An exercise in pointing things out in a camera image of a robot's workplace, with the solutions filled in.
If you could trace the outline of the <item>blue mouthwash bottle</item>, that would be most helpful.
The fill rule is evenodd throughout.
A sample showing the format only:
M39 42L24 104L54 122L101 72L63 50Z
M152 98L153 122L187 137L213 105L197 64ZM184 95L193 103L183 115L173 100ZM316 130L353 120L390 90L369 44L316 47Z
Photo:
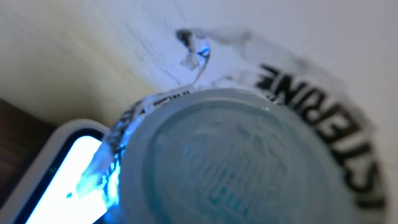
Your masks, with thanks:
M203 74L210 42L251 70L149 95L104 135L77 198L106 223L386 223L373 125L322 68L246 30L179 29Z

